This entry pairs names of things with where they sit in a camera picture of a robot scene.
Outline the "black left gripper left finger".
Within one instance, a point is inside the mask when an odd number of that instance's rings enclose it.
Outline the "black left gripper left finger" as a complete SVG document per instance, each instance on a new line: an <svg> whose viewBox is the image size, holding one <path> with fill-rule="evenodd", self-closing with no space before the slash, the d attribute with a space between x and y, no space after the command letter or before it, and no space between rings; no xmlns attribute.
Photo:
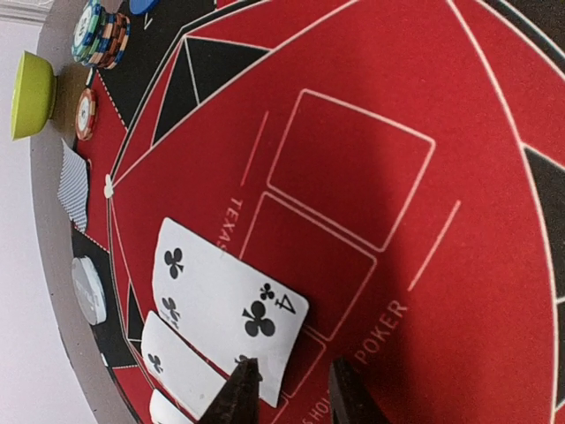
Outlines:
<svg viewBox="0 0 565 424"><path fill-rule="evenodd" d="M230 378L198 420L199 424L257 424L260 373L255 358L238 363Z"/></svg>

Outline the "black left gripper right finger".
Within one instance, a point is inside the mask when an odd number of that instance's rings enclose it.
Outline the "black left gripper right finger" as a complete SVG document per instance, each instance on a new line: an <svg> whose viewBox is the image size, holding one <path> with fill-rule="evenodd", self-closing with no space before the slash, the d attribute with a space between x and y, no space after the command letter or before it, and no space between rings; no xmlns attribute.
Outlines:
<svg viewBox="0 0 565 424"><path fill-rule="evenodd" d="M389 424L353 366L345 359L332 361L328 377L331 422Z"/></svg>

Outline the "two of clubs card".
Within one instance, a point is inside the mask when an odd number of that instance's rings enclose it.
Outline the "two of clubs card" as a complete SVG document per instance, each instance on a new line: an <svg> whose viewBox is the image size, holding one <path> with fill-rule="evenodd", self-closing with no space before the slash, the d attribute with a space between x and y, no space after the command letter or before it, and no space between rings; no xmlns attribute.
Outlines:
<svg viewBox="0 0 565 424"><path fill-rule="evenodd" d="M201 418L225 379L153 311L145 320L141 351L149 373L194 418Z"/></svg>

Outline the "four of clubs card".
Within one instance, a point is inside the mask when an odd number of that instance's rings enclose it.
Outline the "four of clubs card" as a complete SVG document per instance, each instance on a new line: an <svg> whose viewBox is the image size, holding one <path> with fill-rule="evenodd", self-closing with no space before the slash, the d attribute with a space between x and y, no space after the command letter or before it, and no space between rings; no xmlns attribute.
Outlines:
<svg viewBox="0 0 565 424"><path fill-rule="evenodd" d="M154 252L154 302L223 372L255 358L260 398L276 407L309 303L297 292L166 217Z"/></svg>

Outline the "red five poker chip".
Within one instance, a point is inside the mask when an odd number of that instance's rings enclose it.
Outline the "red five poker chip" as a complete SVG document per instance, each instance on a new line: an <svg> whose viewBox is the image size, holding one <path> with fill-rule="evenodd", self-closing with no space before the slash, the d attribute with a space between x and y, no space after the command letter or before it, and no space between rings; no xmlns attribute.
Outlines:
<svg viewBox="0 0 565 424"><path fill-rule="evenodd" d="M89 140L92 137L97 114L96 109L97 101L94 91L85 88L80 95L75 116L75 130L80 140Z"/></svg>

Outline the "blue small blind button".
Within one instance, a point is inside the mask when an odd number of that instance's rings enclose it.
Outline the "blue small blind button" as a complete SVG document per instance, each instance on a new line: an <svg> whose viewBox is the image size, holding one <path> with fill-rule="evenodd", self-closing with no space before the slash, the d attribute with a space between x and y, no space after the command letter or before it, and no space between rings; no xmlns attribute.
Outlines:
<svg viewBox="0 0 565 424"><path fill-rule="evenodd" d="M130 0L129 8L133 15L143 15L152 11L160 0Z"/></svg>

